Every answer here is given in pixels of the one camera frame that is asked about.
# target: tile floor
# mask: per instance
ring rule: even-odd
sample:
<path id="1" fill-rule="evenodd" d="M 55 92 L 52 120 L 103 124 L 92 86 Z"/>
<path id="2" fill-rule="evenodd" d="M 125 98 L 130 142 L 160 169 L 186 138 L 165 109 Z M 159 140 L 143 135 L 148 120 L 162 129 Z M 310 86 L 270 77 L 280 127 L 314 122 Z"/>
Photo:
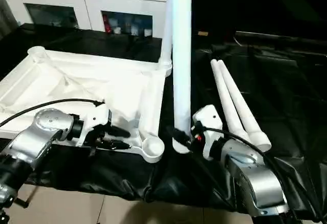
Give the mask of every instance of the tile floor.
<path id="1" fill-rule="evenodd" d="M 34 186 L 24 185 L 19 197 L 27 199 Z M 119 197 L 38 187 L 27 209 L 13 205 L 11 224 L 250 224 L 245 214 L 166 203 L 126 201 Z"/>

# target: white plastic rod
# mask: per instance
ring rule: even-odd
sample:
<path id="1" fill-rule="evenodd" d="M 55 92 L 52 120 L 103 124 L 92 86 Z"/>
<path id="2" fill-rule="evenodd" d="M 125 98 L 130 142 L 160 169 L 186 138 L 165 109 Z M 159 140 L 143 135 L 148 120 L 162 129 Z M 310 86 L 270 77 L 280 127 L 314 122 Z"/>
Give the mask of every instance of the white plastic rod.
<path id="1" fill-rule="evenodd" d="M 161 54 L 159 58 L 159 65 L 166 69 L 172 67 L 172 40 L 173 40 L 173 15 L 172 15 L 172 2 L 173 0 L 167 0 L 166 2 L 166 19 L 165 28 L 163 32 L 163 38 L 161 42 Z"/>
<path id="2" fill-rule="evenodd" d="M 241 92 L 237 88 L 233 78 L 225 66 L 225 63 L 222 60 L 219 60 L 217 63 L 235 108 L 241 118 L 245 131 L 250 137 L 250 142 L 257 146 L 261 151 L 268 151 L 271 148 L 271 143 L 267 135 L 261 131 L 252 112 L 250 111 L 250 108 L 246 104 Z"/>
<path id="3" fill-rule="evenodd" d="M 215 59 L 211 61 L 211 67 L 214 72 L 219 98 L 224 110 L 229 132 L 234 133 L 247 141 L 250 141 L 249 135 L 243 129 L 241 120 L 237 114 L 233 101 L 231 100 L 226 83 L 219 69 L 219 65 Z"/>
<path id="4" fill-rule="evenodd" d="M 165 71 L 152 74 L 145 92 L 138 129 L 142 140 L 158 136 L 162 97 L 164 95 Z"/>
<path id="5" fill-rule="evenodd" d="M 173 75 L 175 127 L 190 134 L 192 0 L 173 0 Z M 180 153 L 189 150 L 173 140 Z"/>

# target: vertical white pole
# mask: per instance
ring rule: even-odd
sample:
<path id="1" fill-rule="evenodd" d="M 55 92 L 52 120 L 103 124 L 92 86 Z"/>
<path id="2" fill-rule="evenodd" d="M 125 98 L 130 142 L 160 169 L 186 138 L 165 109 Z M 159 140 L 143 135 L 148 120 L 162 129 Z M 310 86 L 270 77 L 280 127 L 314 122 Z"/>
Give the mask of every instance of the vertical white pole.
<path id="1" fill-rule="evenodd" d="M 192 0 L 173 0 L 173 78 L 175 127 L 190 134 Z M 180 153 L 189 150 L 173 140 Z"/>
<path id="2" fill-rule="evenodd" d="M 172 14 L 173 0 L 167 0 L 166 2 L 166 19 L 165 28 L 163 32 L 163 38 L 161 42 L 161 54 L 159 58 L 160 68 L 168 70 L 166 76 L 171 74 L 172 68 L 172 40 L 173 40 L 173 14 Z"/>

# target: black plastic sheet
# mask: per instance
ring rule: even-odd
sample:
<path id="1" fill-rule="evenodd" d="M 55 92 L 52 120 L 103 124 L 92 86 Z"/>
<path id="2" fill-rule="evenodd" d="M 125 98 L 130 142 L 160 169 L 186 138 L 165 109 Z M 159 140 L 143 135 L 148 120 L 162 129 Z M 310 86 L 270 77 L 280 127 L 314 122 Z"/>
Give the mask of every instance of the black plastic sheet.
<path id="1" fill-rule="evenodd" d="M 23 25 L 0 41 L 5 77 L 33 46 L 108 57 L 157 61 L 160 39 L 107 35 L 103 32 Z M 327 63 L 325 56 L 228 47 L 194 40 L 192 113 L 214 104 L 224 114 L 210 60 L 223 59 L 261 129 L 270 154 L 296 177 L 318 206 L 325 207 L 327 188 Z M 173 80 L 166 79 L 159 136 L 162 159 L 148 164 L 139 155 L 54 145 L 28 183 L 61 190 L 116 195 L 128 200 L 170 203 L 244 212 L 233 179 L 216 162 L 177 154 L 166 127 L 173 125 Z M 291 184 L 290 206 L 299 218 L 315 219 L 306 198 Z"/>

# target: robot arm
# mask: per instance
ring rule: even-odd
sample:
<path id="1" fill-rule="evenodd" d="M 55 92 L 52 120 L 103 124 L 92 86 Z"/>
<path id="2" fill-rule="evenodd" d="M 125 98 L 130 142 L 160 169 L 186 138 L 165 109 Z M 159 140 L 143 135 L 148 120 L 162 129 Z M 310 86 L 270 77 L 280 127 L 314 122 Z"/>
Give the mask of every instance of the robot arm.
<path id="1" fill-rule="evenodd" d="M 281 184 L 261 155 L 237 140 L 226 141 L 221 133 L 203 129 L 222 129 L 222 122 L 213 105 L 196 112 L 193 121 L 193 139 L 176 130 L 174 139 L 190 151 L 201 153 L 207 160 L 220 161 L 240 186 L 243 204 L 252 217 L 279 215 L 289 211 Z"/>
<path id="2" fill-rule="evenodd" d="M 0 223 L 8 222 L 9 217 L 3 208 L 9 208 L 14 203 L 19 189 L 40 165 L 55 140 L 79 138 L 78 146 L 87 140 L 94 147 L 110 150 L 130 147 L 122 141 L 106 140 L 105 135 L 111 130 L 111 111 L 105 104 L 95 107 L 84 121 L 77 115 L 53 108 L 39 111 L 33 123 L 20 132 L 0 154 Z M 123 137 L 130 136 L 129 132 L 122 132 Z"/>

